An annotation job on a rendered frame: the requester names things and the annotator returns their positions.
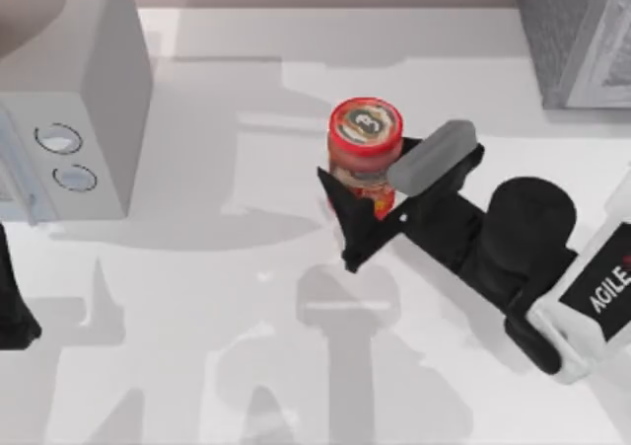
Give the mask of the grey cabinet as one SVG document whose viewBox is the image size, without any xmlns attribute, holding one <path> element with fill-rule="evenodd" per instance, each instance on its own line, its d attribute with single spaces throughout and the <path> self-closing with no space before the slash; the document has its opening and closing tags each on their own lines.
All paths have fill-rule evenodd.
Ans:
<svg viewBox="0 0 631 445">
<path fill-rule="evenodd" d="M 631 111 L 631 0 L 515 0 L 547 110 Z"/>
</svg>

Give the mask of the small microwave knob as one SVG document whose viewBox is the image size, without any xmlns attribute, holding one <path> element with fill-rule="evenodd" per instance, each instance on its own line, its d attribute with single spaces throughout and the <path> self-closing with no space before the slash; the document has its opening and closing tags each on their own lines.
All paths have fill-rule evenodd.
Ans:
<svg viewBox="0 0 631 445">
<path fill-rule="evenodd" d="M 77 164 L 54 169 L 52 177 L 60 187 L 76 192 L 91 191 L 98 184 L 98 178 L 93 171 Z"/>
</svg>

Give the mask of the pale grey rounded box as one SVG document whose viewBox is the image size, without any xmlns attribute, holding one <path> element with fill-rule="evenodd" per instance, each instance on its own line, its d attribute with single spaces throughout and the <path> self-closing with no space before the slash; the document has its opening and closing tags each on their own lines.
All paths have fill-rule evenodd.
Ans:
<svg viewBox="0 0 631 445">
<path fill-rule="evenodd" d="M 386 171 L 386 180 L 407 196 L 416 196 L 462 162 L 478 145 L 469 120 L 448 120 L 416 144 Z"/>
</svg>

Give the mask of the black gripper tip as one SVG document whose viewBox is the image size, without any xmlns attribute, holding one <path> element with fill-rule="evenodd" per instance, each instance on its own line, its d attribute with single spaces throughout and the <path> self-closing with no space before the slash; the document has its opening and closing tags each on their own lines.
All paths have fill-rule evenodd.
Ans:
<svg viewBox="0 0 631 445">
<path fill-rule="evenodd" d="M 0 223 L 0 351 L 25 350 L 41 334 L 18 287 L 6 231 Z"/>
</svg>

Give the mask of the pale microwave oven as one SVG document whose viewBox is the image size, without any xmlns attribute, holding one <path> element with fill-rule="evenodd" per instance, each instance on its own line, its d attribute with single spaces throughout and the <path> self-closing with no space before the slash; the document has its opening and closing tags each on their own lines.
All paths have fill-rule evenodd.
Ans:
<svg viewBox="0 0 631 445">
<path fill-rule="evenodd" d="M 0 0 L 0 221 L 115 220 L 129 210 L 153 91 L 135 0 Z M 41 148 L 36 127 L 73 127 L 82 148 Z M 82 165 L 97 186 L 60 187 Z"/>
</svg>

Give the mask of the large microwave knob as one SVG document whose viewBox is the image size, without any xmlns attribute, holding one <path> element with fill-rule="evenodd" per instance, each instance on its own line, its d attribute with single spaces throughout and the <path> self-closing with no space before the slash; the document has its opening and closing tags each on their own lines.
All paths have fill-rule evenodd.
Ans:
<svg viewBox="0 0 631 445">
<path fill-rule="evenodd" d="M 83 146 L 82 136 L 73 127 L 58 122 L 36 127 L 34 138 L 41 148 L 58 155 L 74 154 Z"/>
</svg>

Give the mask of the red can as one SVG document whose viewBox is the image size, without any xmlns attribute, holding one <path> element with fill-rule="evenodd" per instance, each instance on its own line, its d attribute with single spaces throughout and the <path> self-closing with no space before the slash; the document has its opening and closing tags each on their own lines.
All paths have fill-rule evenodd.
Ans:
<svg viewBox="0 0 631 445">
<path fill-rule="evenodd" d="M 387 169 L 403 148 L 403 119 L 387 101 L 357 97 L 340 103 L 327 130 L 329 172 L 352 193 L 374 203 L 382 219 L 394 206 L 394 189 Z"/>
</svg>

